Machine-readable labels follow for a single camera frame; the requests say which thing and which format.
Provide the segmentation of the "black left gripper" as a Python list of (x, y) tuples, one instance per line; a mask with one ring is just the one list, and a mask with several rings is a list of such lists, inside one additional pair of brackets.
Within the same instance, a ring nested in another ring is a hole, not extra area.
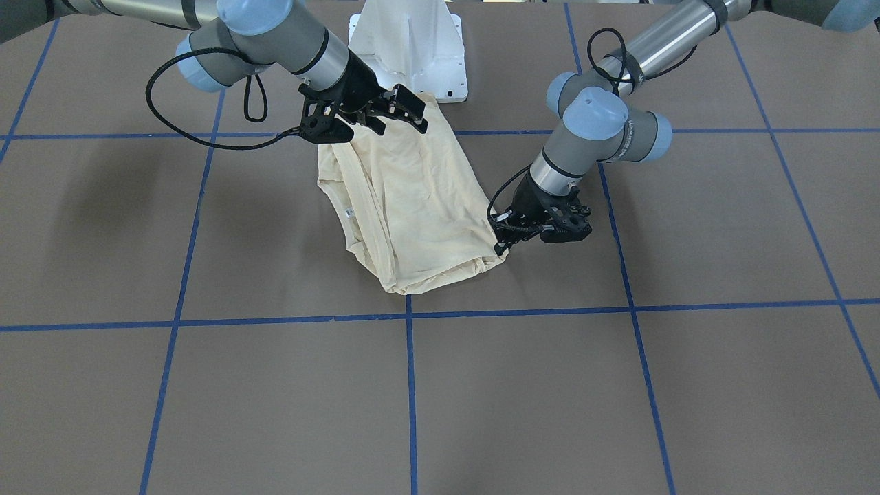
[(550, 195), (538, 187), (530, 173), (524, 175), (513, 201), (502, 213), (494, 213), (494, 253), (506, 256), (510, 247), (538, 237), (544, 243), (582, 241), (592, 233), (588, 217), (591, 209), (581, 203), (580, 189), (571, 187), (566, 195)]

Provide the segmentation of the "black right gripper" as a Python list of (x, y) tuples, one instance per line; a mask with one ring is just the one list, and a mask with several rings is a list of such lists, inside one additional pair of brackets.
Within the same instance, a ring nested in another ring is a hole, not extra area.
[(405, 122), (422, 135), (428, 130), (428, 121), (424, 116), (425, 102), (403, 84), (393, 85), (388, 91), (380, 87), (373, 70), (353, 52), (348, 53), (348, 65), (332, 87), (317, 90), (302, 82), (299, 93), (305, 98), (338, 102), (340, 110), (337, 117), (340, 120), (344, 120), (350, 128), (360, 125), (380, 137), (386, 131), (386, 123), (373, 115), (371, 107), (381, 98), (384, 118)]

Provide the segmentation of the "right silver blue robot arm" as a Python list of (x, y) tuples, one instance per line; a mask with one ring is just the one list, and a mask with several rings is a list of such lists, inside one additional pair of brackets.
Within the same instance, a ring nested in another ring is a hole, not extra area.
[(279, 65), (300, 81), (301, 122), (282, 133), (312, 144), (348, 143), (354, 126), (378, 135), (387, 120), (424, 134), (424, 101), (404, 85), (384, 88), (373, 70), (308, 11), (302, 1), (3, 1), (2, 41), (65, 16), (112, 15), (186, 31), (176, 55), (148, 80), (176, 67), (207, 93), (258, 80)]

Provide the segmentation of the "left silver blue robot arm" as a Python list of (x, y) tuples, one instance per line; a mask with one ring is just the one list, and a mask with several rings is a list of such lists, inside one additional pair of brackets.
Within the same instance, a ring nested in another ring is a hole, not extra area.
[(683, 1), (638, 37), (620, 41), (582, 74), (565, 72), (547, 89), (560, 123), (520, 180), (510, 206), (487, 211), (502, 256), (538, 237), (544, 243), (582, 241), (591, 234), (591, 209), (579, 182), (597, 163), (660, 159), (672, 143), (672, 125), (660, 113), (624, 100), (646, 81), (684, 63), (694, 48), (729, 22), (752, 12), (772, 12), (836, 32), (855, 32), (878, 17), (877, 1)]

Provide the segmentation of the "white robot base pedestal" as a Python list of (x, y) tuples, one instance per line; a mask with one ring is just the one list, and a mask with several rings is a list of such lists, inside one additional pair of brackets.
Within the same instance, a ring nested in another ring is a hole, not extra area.
[(446, 1), (367, 1), (348, 25), (350, 50), (383, 87), (405, 85), (440, 103), (468, 99), (462, 21)]

